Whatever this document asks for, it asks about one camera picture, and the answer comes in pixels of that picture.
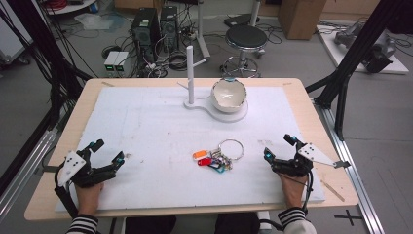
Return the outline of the white branched stand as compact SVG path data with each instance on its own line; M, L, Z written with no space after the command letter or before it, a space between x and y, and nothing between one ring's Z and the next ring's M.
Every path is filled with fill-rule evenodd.
M224 113L216 109L210 100L210 92L207 97L195 97L195 77L194 77L194 68L205 62L204 59L194 62L193 61L193 47L188 46L186 48L186 64L187 64L187 85L181 85L184 89L188 91L188 98L183 101L185 108L189 110L199 109L206 112L213 119L223 122L223 123L236 123L241 121L248 112L248 102L246 99L246 104L244 107L235 113Z

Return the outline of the white platform board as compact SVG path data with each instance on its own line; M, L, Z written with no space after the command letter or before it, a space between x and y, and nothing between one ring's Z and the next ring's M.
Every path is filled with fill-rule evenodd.
M344 45L337 45L334 43L336 30L333 26L318 25L317 30L319 32L319 38L330 55L333 63L335 66L338 66L348 49ZM395 56L390 56L390 61L391 63L380 71L381 74L407 74L409 72L404 64Z

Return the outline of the person's left leg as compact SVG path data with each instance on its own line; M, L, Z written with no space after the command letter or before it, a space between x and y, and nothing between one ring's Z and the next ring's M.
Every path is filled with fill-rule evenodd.
M170 234L175 224L174 215L128 217L125 234Z

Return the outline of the clear plastic bag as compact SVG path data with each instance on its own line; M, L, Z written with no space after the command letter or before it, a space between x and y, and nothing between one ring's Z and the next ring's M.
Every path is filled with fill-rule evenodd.
M74 19L80 22L86 30L107 30L113 24L112 20L106 20L90 13L83 13Z

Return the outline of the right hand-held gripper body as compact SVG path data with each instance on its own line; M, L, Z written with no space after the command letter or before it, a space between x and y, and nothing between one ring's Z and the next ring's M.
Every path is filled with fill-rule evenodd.
M333 162L327 155L320 151L312 143L295 143L296 152L292 159L280 159L270 153L270 166L273 172L288 176L306 176L313 168L313 163L321 163L337 168L347 168L351 164L348 161Z

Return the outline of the white power supply box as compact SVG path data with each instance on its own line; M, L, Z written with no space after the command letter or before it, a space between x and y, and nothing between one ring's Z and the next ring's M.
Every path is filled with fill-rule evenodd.
M130 61L128 52L119 52L114 62L115 70L120 74L125 74L130 70Z
M104 67L107 72L113 72L115 70L115 63L119 53L116 51L112 51L108 54L105 62Z

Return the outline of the person's right leg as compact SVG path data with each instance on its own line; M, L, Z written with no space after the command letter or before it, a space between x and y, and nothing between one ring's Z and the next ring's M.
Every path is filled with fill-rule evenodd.
M257 234L259 228L256 213L219 214L214 234Z

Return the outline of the white desk leg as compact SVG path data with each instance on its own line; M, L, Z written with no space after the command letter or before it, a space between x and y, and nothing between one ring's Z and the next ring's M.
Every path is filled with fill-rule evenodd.
M198 41L204 60L209 61L210 53L209 53L207 43L204 38L204 9L203 9L204 0L197 0L197 3L198 3L198 13L197 13L198 29L197 29L196 37L197 37L197 41Z

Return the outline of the person's left hand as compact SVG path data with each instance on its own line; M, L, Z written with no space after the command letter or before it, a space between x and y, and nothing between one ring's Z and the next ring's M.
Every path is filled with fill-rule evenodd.
M99 183L87 188L82 188L78 185L75 186L78 198L79 215L95 215L99 204L100 192L102 191L103 187L103 183Z

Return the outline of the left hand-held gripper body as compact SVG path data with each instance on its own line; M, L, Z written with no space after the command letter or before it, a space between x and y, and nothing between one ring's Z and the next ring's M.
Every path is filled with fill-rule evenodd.
M56 185L63 186L72 181L79 187L88 188L115 177L117 158L107 166L94 168L91 163L93 153L90 149L69 151L56 172Z

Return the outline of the aluminium floor rail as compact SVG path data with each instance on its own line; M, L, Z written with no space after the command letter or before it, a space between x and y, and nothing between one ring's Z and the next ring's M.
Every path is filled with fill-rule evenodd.
M45 131L28 152L27 158L18 167L17 173L0 196L0 224L6 218L30 178L34 175L41 161L52 149L56 137L57 130Z
M334 131L335 117L334 113L330 109L323 109L315 104L313 101L315 110L318 112L321 121L331 139L332 145L335 148L338 157L341 161L348 161L350 166L345 168L352 186L354 187L358 196L357 206L360 209L362 220L364 221L369 234L385 234L384 228L373 204L368 196L368 193L364 187L362 179L358 173L357 166L353 160L351 152L344 140L341 140Z

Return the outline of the key bunch with coloured tags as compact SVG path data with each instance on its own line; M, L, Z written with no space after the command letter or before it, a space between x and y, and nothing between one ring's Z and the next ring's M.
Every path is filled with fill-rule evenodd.
M192 158L200 167L209 167L222 174L233 169L233 163L244 157L244 145L234 138L227 138L218 143L215 149L199 150Z

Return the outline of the large black computer tower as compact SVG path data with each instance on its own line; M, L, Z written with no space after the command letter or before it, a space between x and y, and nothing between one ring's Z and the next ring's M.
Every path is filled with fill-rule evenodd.
M155 62L159 53L157 42L161 39L157 9L140 8L131 25L131 34L138 53Z

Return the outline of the cardboard box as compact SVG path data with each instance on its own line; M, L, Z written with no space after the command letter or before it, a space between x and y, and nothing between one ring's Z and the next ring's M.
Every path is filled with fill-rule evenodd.
M327 0L282 0L278 20L286 39L310 40Z

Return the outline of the grey machine on board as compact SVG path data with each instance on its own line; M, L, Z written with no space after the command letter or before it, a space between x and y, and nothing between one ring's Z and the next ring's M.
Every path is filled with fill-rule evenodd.
M334 43L336 45L343 44L349 49L357 39L363 27L364 22L355 22L345 30L337 32L334 38ZM369 73L378 73L392 63L390 56L392 56L395 51L395 40L386 32L382 32L361 63Z

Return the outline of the white foam mat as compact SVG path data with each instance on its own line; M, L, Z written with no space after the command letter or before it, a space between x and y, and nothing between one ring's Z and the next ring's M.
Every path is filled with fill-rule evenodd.
M283 201L279 177L264 159L268 147L290 159L293 146L285 134L300 137L291 105L279 87L247 90L247 115L223 123L202 110L184 107L186 92L178 87L102 89L80 142L72 150L102 139L92 155L102 167L123 151L126 159L116 176L104 184L102 211L158 209L256 210ZM222 174L200 167L192 154L215 149L227 138L244 145L244 157Z

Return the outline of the black metal frame stand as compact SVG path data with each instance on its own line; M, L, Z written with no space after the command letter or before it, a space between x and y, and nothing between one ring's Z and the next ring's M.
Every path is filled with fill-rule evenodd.
M6 0L11 11L16 15L23 28L32 38L29 42L17 29L9 12L0 3L0 19L14 33L18 41L34 58L41 74L51 85L51 108L39 122L29 139L24 143L15 159L0 176L0 196L11 187L29 152L40 140L40 136L58 123L58 112L65 103L74 103L83 91L82 82L86 83L92 76L79 69L74 61L69 61L56 43L56 39L36 9L37 2L32 0Z
M350 78L380 34L399 13L405 1L380 0L338 67L330 75L305 88L307 93L311 93L324 87L321 94L315 98L316 105L323 109L330 109L332 101L338 98L333 130L341 141L344 140L343 123Z

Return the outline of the person's leg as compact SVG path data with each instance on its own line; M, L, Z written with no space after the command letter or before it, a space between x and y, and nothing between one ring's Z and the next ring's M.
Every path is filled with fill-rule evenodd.
M259 228L256 213L219 214L214 234L257 234Z
M125 234L170 234L175 224L174 215L128 217Z

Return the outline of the wooden table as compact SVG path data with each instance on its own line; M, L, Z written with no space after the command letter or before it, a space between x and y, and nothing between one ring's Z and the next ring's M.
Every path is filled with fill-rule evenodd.
M98 94L102 89L109 87L173 88L185 82L184 78L97 78L88 81L57 141L50 164L54 166L60 163L63 160L64 154L80 142L83 130L87 125L87 120L93 112ZM304 139L318 146L330 159L339 159L324 124L315 110L303 83L299 79L243 78L241 82L249 88L282 88L285 91L296 124ZM345 198L345 202L340 201L321 184L321 188L326 192L326 200L319 204L321 208L354 206L358 203L356 191L353 189L352 183L344 170L334 170L327 166L317 165L316 171L321 175L322 180L331 185ZM50 173L44 173L25 209L25 219L29 221L46 221L69 218L68 213L58 213L55 211L57 196L53 191L54 186L54 176Z

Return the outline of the black round stool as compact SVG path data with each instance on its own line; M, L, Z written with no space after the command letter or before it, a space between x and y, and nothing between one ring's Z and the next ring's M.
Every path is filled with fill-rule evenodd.
M226 77L259 77L258 64L247 53L258 53L267 44L267 35L261 29L251 25L232 26L225 35L226 43L240 53L229 57L220 66Z

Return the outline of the white ceramic bowl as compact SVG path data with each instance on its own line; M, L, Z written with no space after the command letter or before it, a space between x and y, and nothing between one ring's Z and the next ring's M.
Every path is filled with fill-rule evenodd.
M246 88L237 79L220 79L211 88L212 105L221 112L235 113L246 104Z

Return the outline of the slim black computer tower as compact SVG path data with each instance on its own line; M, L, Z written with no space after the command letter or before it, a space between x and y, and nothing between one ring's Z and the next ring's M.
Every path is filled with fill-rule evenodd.
M163 36L165 52L172 52L178 48L177 8L164 6L161 11L160 26Z

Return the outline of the thin wooden stick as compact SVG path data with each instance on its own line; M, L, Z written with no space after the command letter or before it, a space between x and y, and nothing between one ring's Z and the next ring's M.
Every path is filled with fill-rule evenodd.
M320 181L331 193L333 193L340 201L345 202L345 198L338 192L336 191L331 185L329 185L327 182L324 180Z

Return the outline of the person's right hand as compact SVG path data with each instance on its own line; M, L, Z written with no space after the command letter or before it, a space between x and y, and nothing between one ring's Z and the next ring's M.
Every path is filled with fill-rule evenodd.
M288 176L279 174L286 207L299 208L302 206L302 195L308 181L305 176Z

